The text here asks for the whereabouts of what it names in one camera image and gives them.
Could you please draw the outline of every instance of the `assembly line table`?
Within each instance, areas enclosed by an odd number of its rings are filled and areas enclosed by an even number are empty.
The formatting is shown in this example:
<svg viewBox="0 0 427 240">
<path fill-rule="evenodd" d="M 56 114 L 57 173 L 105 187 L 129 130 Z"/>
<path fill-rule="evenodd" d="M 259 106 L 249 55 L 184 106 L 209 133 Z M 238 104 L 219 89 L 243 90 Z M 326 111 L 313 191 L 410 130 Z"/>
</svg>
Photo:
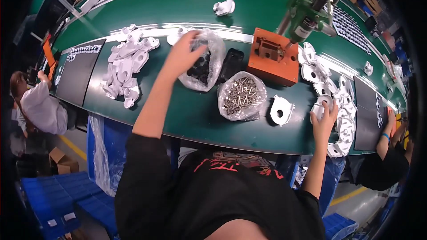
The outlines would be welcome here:
<svg viewBox="0 0 427 240">
<path fill-rule="evenodd" d="M 225 30 L 233 35 L 230 37 L 233 40 L 224 40 L 226 50 L 235 48 L 243 51 L 244 62 L 247 63 L 251 46 L 247 41 L 248 36 L 254 33 L 256 27 L 274 31 L 286 11 L 287 2 L 287 0 L 234 0 L 235 11 L 230 16 L 217 17 L 212 11 L 212 6 L 221 1 L 224 0 L 104 0 L 104 4 L 69 24 L 54 43 L 54 47 L 59 50 L 66 52 L 70 47 L 107 37 L 93 69 L 83 108 L 133 125 L 170 50 L 166 37 L 157 37 L 160 40 L 160 47 L 150 51 L 149 61 L 138 74 L 133 74 L 133 77 L 138 80 L 141 98 L 131 109 L 125 109 L 124 99 L 120 99 L 121 97 L 116 100 L 109 99 L 101 88 L 102 74 L 107 72 L 107 58 L 111 53 L 111 47 L 118 44 L 117 41 L 111 41 L 111 35 L 116 30 L 132 23 L 135 23 L 138 28 L 154 29 L 151 33 L 158 31 L 159 36 L 163 28 L 180 26 Z M 343 2 L 338 3 L 339 8 L 355 18 L 362 32 L 378 51 L 388 55 L 389 52 L 381 40 L 370 36 L 358 10 L 353 11 L 352 7 L 347 5 Z M 341 68 L 350 70 L 355 75 L 363 76 L 362 78 L 371 82 L 382 96 L 385 97 L 388 93 L 387 84 L 382 78 L 383 73 L 386 73 L 388 81 L 391 78 L 382 61 L 373 52 L 369 56 L 365 51 L 339 36 L 330 38 L 317 32 L 313 32 L 307 42 L 314 46 L 318 55 L 329 58 L 330 61 L 335 62 L 335 65 L 339 64 Z M 58 68 L 65 63 L 65 52 L 59 60 Z M 374 67 L 370 77 L 363 72 L 366 61 Z M 333 71 L 331 78 L 338 83 L 339 76 L 339 73 Z M 283 127 L 271 125 L 266 120 L 267 108 L 261 111 L 260 120 L 228 121 L 219 114 L 216 86 L 204 93 L 185 88 L 181 82 L 176 81 L 163 134 L 241 150 L 296 155 L 312 154 L 314 142 L 309 111 L 317 99 L 312 84 L 299 76 L 299 82 L 292 87 L 281 87 L 270 83 L 266 85 L 269 100 L 277 94 L 295 104 L 289 123 Z M 405 100 L 399 91 L 394 93 L 390 102 L 406 107 Z M 350 154 L 361 153 L 366 152 L 355 151 L 353 147 L 350 150 Z"/>
</svg>

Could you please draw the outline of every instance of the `worker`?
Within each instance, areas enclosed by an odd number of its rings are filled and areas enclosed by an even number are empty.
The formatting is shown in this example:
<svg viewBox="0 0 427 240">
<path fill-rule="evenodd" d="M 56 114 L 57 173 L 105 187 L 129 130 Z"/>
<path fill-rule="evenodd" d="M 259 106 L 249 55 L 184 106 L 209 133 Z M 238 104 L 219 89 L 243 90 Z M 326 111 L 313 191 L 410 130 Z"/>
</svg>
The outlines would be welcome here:
<svg viewBox="0 0 427 240">
<path fill-rule="evenodd" d="M 324 239 L 318 198 L 328 138 L 338 107 L 313 120 L 316 149 L 300 190 L 258 155 L 198 150 L 172 178 L 160 140 L 175 80 L 206 49 L 190 51 L 185 34 L 170 51 L 127 139 L 126 163 L 115 196 L 120 238 Z"/>
<path fill-rule="evenodd" d="M 407 122 L 403 122 L 390 139 L 395 123 L 396 116 L 390 112 L 387 125 L 378 141 L 376 153 L 346 158 L 351 172 L 350 183 L 384 191 L 406 178 L 414 145 L 412 139 L 409 139 L 405 150 L 400 142 L 406 132 Z"/>
<path fill-rule="evenodd" d="M 14 72 L 10 78 L 11 94 L 25 120 L 24 124 L 20 119 L 24 136 L 28 137 L 28 132 L 35 128 L 42 132 L 63 135 L 67 129 L 74 127 L 77 113 L 50 96 L 52 83 L 43 71 L 38 72 L 38 77 L 41 82 L 31 89 L 27 88 L 22 72 Z"/>
</svg>

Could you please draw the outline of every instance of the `black mat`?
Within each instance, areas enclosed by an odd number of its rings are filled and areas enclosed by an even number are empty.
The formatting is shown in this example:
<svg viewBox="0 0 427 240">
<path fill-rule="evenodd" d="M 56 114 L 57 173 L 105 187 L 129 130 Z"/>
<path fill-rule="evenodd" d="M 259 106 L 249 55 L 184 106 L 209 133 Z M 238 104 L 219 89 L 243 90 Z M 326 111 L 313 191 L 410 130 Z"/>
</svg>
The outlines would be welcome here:
<svg viewBox="0 0 427 240">
<path fill-rule="evenodd" d="M 87 45 L 104 45 L 105 39 L 96 40 L 90 43 L 77 46 Z M 86 90 L 92 75 L 93 67 L 97 62 L 98 53 L 81 53 L 77 54 L 73 61 L 65 62 L 62 70 L 61 80 L 56 88 L 56 96 L 64 99 L 77 106 L 82 106 L 85 100 Z"/>
<path fill-rule="evenodd" d="M 356 140 L 355 150 L 376 151 L 378 140 L 387 124 L 387 108 L 383 106 L 383 100 L 377 100 L 377 93 L 359 78 L 354 78 L 356 89 Z M 383 120 L 378 127 L 378 112 Z"/>
</svg>

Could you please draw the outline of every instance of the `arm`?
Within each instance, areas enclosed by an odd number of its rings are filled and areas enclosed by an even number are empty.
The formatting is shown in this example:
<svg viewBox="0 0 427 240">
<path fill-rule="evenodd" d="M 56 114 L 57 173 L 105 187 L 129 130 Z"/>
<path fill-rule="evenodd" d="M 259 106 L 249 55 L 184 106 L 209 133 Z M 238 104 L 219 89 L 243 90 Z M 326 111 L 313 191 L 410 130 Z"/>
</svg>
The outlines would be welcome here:
<svg viewBox="0 0 427 240">
<path fill-rule="evenodd" d="M 38 75 L 38 78 L 40 79 L 40 81 L 46 82 L 47 88 L 48 88 L 48 90 L 50 90 L 50 88 L 52 87 L 52 82 L 49 80 L 49 78 L 47 77 L 47 75 L 44 74 L 44 71 L 39 71 L 37 73 L 37 75 Z"/>
<path fill-rule="evenodd" d="M 390 144 L 392 144 L 393 147 L 396 146 L 397 142 L 400 141 L 402 138 L 402 135 L 406 132 L 406 128 L 408 126 L 408 123 L 406 121 L 402 122 L 399 128 L 396 130 L 393 137 L 390 139 Z"/>
<path fill-rule="evenodd" d="M 170 216 L 172 188 L 170 160 L 159 140 L 172 87 L 203 53 L 190 52 L 198 34 L 184 35 L 172 48 L 126 143 L 126 163 L 115 196 L 117 229 L 122 240 L 163 239 Z"/>
<path fill-rule="evenodd" d="M 206 46 L 201 46 L 190 51 L 191 40 L 198 33 L 196 30 L 188 32 L 172 47 L 136 119 L 132 133 L 160 139 L 175 80 L 191 68 L 206 49 Z"/>
<path fill-rule="evenodd" d="M 390 133 L 392 132 L 394 123 L 396 123 L 396 116 L 393 112 L 390 112 L 389 121 L 386 125 L 386 128 L 384 128 L 383 133 L 387 134 L 390 137 Z M 382 160 L 384 160 L 384 158 L 386 157 L 388 150 L 389 150 L 389 139 L 386 136 L 381 135 L 380 140 L 378 141 L 378 144 L 377 144 L 377 153 Z"/>
<path fill-rule="evenodd" d="M 408 144 L 406 145 L 406 152 L 405 152 L 405 158 L 408 161 L 409 165 L 411 164 L 413 149 L 414 149 L 414 142 L 412 141 L 412 139 L 409 139 Z"/>
<path fill-rule="evenodd" d="M 332 112 L 329 112 L 329 107 L 326 102 L 322 102 L 324 107 L 323 118 L 318 121 L 316 115 L 310 112 L 313 123 L 313 135 L 316 145 L 313 158 L 305 174 L 301 189 L 309 192 L 317 199 L 320 196 L 322 189 L 324 164 L 326 161 L 326 151 L 328 150 L 328 139 L 336 117 L 338 115 L 338 106 L 334 100 Z"/>
<path fill-rule="evenodd" d="M 26 120 L 22 115 L 21 109 L 19 109 L 19 107 L 16 108 L 16 118 L 18 120 L 19 127 L 21 127 L 22 132 L 24 133 L 25 138 L 28 138 L 28 133 L 26 131 Z"/>
</svg>

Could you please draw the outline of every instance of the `hair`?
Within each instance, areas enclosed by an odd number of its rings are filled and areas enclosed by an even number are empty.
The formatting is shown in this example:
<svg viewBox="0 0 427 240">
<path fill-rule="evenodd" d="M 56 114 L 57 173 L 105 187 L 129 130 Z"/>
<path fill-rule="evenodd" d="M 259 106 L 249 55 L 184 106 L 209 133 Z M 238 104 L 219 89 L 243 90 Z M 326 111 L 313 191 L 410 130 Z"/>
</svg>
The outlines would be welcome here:
<svg viewBox="0 0 427 240">
<path fill-rule="evenodd" d="M 13 99 L 15 100 L 16 104 L 18 105 L 19 110 L 21 110 L 22 116 L 24 117 L 27 125 L 27 129 L 34 130 L 35 126 L 32 124 L 32 122 L 28 119 L 28 117 L 25 115 L 24 111 L 21 107 L 21 98 L 22 95 L 18 94 L 18 87 L 19 83 L 24 79 L 24 73 L 20 71 L 16 71 L 12 74 L 10 77 L 10 93 L 12 94 Z"/>
</svg>

